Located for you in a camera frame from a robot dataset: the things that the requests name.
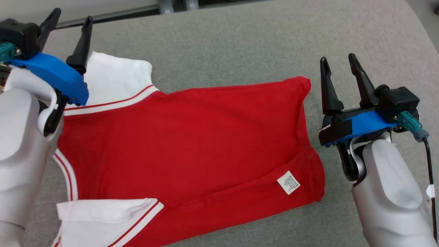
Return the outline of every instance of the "white fabric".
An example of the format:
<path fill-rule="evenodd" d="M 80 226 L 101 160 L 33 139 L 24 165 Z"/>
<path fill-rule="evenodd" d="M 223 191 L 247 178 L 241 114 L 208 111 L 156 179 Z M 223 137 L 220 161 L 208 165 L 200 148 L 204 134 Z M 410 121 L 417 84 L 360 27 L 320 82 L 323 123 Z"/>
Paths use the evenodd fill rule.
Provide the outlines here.
<path fill-rule="evenodd" d="M 76 200 L 58 203 L 62 247 L 118 247 L 163 208 L 157 199 Z"/>
<path fill-rule="evenodd" d="M 93 52 L 84 81 L 90 93 L 87 106 L 125 100 L 152 85 L 152 65 L 143 60 L 117 58 Z"/>

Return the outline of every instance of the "red and white t-shirt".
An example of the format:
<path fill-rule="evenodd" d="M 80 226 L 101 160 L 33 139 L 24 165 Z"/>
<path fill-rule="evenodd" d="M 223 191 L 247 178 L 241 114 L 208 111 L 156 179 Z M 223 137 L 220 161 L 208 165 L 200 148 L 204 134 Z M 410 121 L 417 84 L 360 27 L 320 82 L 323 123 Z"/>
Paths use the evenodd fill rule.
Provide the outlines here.
<path fill-rule="evenodd" d="M 165 94 L 151 69 L 90 57 L 54 155 L 69 200 L 54 246 L 162 246 L 320 201 L 309 79 Z"/>

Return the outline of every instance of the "gray table surface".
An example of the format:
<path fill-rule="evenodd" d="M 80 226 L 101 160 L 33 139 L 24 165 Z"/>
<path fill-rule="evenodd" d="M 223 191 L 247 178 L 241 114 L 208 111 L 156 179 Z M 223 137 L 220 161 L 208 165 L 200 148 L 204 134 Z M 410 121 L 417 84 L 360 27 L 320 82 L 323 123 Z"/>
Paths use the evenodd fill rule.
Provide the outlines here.
<path fill-rule="evenodd" d="M 54 31 L 45 52 L 66 59 L 79 36 L 79 27 Z M 367 246 L 338 152 L 320 147 L 317 137 L 323 119 L 322 56 L 328 58 L 346 108 L 357 107 L 360 100 L 349 68 L 350 52 L 357 55 L 375 86 L 407 86 L 421 98 L 418 109 L 431 133 L 435 178 L 439 178 L 439 56 L 404 0 L 279 0 L 107 22 L 93 27 L 91 50 L 149 61 L 153 83 L 164 92 L 295 76 L 312 81 L 305 110 L 309 138 L 326 174 L 321 203 L 170 246 Z M 423 145 L 408 133 L 394 135 L 394 141 L 424 191 L 428 173 Z M 61 171 L 49 160 L 26 231 L 26 246 L 51 244 L 59 227 L 55 204 L 66 201 L 65 191 Z"/>

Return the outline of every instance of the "green cable connector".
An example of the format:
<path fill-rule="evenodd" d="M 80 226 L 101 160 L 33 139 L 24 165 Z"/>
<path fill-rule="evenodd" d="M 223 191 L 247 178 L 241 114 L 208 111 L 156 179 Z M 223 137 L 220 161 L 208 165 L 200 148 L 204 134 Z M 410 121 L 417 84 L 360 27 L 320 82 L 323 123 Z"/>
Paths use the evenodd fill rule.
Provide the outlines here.
<path fill-rule="evenodd" d="M 5 62 L 15 57 L 15 46 L 9 42 L 0 44 L 0 62 Z"/>
<path fill-rule="evenodd" d="M 408 111 L 401 112 L 397 117 L 396 121 L 408 131 L 410 131 L 417 142 L 422 142 L 423 138 L 427 138 L 429 133 L 422 129 L 424 126 Z"/>

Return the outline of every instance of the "white clothing tag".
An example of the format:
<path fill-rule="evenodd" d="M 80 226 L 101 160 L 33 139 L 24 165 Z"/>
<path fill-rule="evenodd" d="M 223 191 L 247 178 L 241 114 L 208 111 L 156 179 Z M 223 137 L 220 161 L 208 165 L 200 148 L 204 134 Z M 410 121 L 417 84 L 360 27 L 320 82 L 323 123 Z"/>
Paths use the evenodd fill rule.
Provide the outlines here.
<path fill-rule="evenodd" d="M 284 191 L 289 195 L 293 193 L 299 186 L 299 182 L 294 178 L 290 171 L 287 171 L 277 182 L 281 185 Z"/>

